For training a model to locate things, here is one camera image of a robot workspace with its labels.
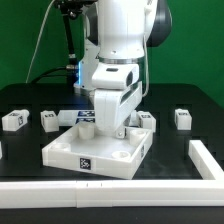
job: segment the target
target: white bracket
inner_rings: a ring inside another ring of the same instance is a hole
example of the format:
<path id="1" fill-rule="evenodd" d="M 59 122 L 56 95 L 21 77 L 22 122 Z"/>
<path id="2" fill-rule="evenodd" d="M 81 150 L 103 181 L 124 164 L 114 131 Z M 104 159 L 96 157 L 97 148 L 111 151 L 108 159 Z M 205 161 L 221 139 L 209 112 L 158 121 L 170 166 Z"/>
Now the white bracket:
<path id="1" fill-rule="evenodd" d="M 0 208 L 224 206 L 224 173 L 201 141 L 189 155 L 206 180 L 0 182 Z"/>
<path id="2" fill-rule="evenodd" d="M 131 90 L 128 87 L 125 91 L 118 90 L 95 90 L 94 108 L 96 112 L 96 126 L 102 131 L 115 131 L 142 99 L 142 83 Z"/>

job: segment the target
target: blue light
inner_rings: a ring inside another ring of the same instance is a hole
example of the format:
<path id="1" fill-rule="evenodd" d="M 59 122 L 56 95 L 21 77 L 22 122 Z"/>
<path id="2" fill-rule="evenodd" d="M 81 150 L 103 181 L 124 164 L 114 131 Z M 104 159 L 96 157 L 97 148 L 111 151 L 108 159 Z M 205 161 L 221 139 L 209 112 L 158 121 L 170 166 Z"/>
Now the blue light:
<path id="1" fill-rule="evenodd" d="M 81 84 L 81 62 L 79 62 L 79 79 L 78 79 L 78 85 L 80 85 Z"/>

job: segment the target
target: white tray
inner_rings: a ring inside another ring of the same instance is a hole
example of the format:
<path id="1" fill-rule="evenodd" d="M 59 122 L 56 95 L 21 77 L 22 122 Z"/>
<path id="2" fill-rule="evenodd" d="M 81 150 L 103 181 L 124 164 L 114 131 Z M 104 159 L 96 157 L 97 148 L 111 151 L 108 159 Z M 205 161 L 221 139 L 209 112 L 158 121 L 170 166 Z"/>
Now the white tray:
<path id="1" fill-rule="evenodd" d="M 43 165 L 123 179 L 132 179 L 152 145 L 152 131 L 126 128 L 126 137 L 117 139 L 95 132 L 89 140 L 79 138 L 76 124 L 42 149 Z M 130 131 L 143 130 L 145 137 L 136 147 L 129 143 Z"/>

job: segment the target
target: small white block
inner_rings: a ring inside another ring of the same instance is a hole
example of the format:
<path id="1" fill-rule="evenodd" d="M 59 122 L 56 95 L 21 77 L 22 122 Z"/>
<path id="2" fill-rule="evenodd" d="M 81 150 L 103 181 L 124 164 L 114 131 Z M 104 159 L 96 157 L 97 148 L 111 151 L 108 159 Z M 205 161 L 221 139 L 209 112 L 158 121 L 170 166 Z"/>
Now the small white block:
<path id="1" fill-rule="evenodd" d="M 156 132 L 156 119 L 149 112 L 138 111 L 140 127 Z"/>
<path id="2" fill-rule="evenodd" d="M 83 140 L 88 140 L 94 138 L 94 123 L 89 122 L 79 122 L 79 138 Z"/>
<path id="3" fill-rule="evenodd" d="M 14 110 L 2 118 L 4 131 L 17 131 L 27 123 L 28 110 Z"/>
<path id="4" fill-rule="evenodd" d="M 178 130 L 191 130 L 192 117 L 188 110 L 175 110 L 175 124 Z"/>
<path id="5" fill-rule="evenodd" d="M 146 131 L 141 129 L 130 131 L 130 139 L 129 139 L 130 145 L 137 147 L 141 143 L 145 135 L 146 135 Z"/>
<path id="6" fill-rule="evenodd" d="M 58 118 L 54 111 L 43 111 L 41 115 L 41 124 L 45 132 L 59 131 Z"/>
<path id="7" fill-rule="evenodd" d="M 59 126 L 74 126 L 77 116 L 77 110 L 60 110 L 58 114 Z"/>

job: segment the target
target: black cable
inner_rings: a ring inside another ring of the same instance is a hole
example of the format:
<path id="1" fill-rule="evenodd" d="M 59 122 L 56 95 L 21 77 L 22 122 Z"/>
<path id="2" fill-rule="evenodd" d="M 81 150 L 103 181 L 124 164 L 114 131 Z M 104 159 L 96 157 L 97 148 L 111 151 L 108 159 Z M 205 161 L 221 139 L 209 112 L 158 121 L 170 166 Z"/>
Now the black cable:
<path id="1" fill-rule="evenodd" d="M 57 72 L 57 71 L 62 71 L 62 70 L 67 70 L 66 67 L 57 67 L 57 68 L 52 68 L 46 72 L 44 72 L 43 74 L 41 74 L 40 76 L 38 76 L 37 78 L 33 79 L 31 81 L 31 83 L 37 83 L 40 79 L 44 78 L 44 77 L 54 77 L 55 75 L 49 75 L 50 73 L 53 73 L 53 72 Z"/>
<path id="2" fill-rule="evenodd" d="M 71 76 L 71 74 L 64 74 L 64 75 L 45 75 L 45 76 L 41 77 L 40 79 L 42 79 L 42 78 L 52 78 L 52 77 L 68 77 L 68 76 Z"/>
<path id="3" fill-rule="evenodd" d="M 64 26 L 65 26 L 65 33 L 66 33 L 66 38 L 67 38 L 67 43 L 68 43 L 68 51 L 69 54 L 74 54 L 74 44 L 73 44 L 73 39 L 72 39 L 72 31 L 71 31 L 71 26 L 69 22 L 69 16 L 68 15 L 63 15 L 63 21 L 64 21 Z"/>

